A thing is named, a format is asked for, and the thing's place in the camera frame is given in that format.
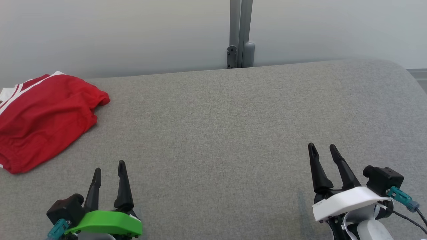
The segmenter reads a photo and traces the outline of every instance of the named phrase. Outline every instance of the white wall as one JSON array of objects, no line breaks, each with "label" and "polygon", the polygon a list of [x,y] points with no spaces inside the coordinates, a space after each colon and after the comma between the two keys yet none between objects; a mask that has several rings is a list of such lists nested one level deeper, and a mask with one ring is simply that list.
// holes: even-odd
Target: white wall
[{"label": "white wall", "polygon": [[3,0],[0,88],[60,70],[82,78],[225,68],[229,0]]},{"label": "white wall", "polygon": [[253,0],[254,66],[369,57],[427,68],[425,0]]}]

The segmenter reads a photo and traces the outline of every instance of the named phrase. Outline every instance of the gray metal bracket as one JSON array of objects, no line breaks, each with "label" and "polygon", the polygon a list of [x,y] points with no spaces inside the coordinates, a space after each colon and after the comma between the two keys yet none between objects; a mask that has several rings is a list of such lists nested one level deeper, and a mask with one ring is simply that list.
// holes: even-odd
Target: gray metal bracket
[{"label": "gray metal bracket", "polygon": [[234,45],[227,47],[227,68],[237,68],[237,48]]},{"label": "gray metal bracket", "polygon": [[242,67],[254,66],[255,44],[252,42],[245,43],[242,54]]}]

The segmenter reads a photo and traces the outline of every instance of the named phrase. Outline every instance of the black cable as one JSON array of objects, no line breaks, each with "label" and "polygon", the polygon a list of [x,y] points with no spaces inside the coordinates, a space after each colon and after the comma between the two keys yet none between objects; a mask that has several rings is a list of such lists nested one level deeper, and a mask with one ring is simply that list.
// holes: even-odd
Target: black cable
[{"label": "black cable", "polygon": [[421,219],[423,220],[424,224],[427,225],[427,220],[424,217],[424,215],[421,213],[419,208],[416,208],[415,211],[417,211],[418,215],[420,215]]},{"label": "black cable", "polygon": [[407,216],[402,215],[402,214],[400,214],[400,213],[398,213],[398,212],[396,212],[396,211],[394,211],[394,210],[392,210],[392,209],[390,209],[390,208],[386,208],[386,210],[387,210],[387,211],[390,211],[390,212],[392,212],[392,213],[394,213],[394,214],[396,214],[396,215],[398,215],[398,216],[399,216],[399,217],[401,217],[401,218],[404,218],[404,219],[406,219],[406,220],[410,221],[410,222],[411,222],[412,224],[414,224],[415,226],[417,226],[417,227],[421,228],[421,230],[423,230],[423,232],[424,232],[425,234],[427,234],[427,230],[425,230],[421,225],[419,225],[418,223],[416,223],[414,220],[412,220],[412,219],[408,218]]}]

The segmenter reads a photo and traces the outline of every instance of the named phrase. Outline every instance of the gray couch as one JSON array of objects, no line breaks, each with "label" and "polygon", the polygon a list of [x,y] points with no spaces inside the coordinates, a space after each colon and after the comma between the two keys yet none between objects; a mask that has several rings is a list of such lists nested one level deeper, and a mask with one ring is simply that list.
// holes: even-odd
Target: gray couch
[{"label": "gray couch", "polygon": [[[99,205],[117,197],[125,160],[142,239],[331,239],[314,221],[307,144],[335,187],[329,144],[365,184],[366,165],[405,176],[427,214],[427,95],[402,67],[325,61],[87,80],[110,94],[98,124],[29,173],[0,171],[0,239],[43,239],[46,211],[86,196],[102,168]],[[421,223],[398,205],[397,211]],[[395,239],[423,232],[392,216]]]}]

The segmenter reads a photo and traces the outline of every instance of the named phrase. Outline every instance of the gray fabric surface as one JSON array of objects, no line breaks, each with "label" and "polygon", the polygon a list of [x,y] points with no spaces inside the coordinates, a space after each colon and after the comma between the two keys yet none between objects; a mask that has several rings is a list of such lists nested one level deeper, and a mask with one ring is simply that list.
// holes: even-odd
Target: gray fabric surface
[{"label": "gray fabric surface", "polygon": [[[335,187],[334,143],[363,168],[391,167],[427,214],[427,95],[400,66],[378,60],[91,79],[110,94],[98,124],[33,171],[0,171],[1,239],[43,239],[45,213],[86,196],[102,168],[99,205],[112,209],[126,161],[142,239],[330,239],[314,222],[307,144]],[[398,211],[421,220],[404,207]],[[395,239],[421,239],[397,216]]]}]

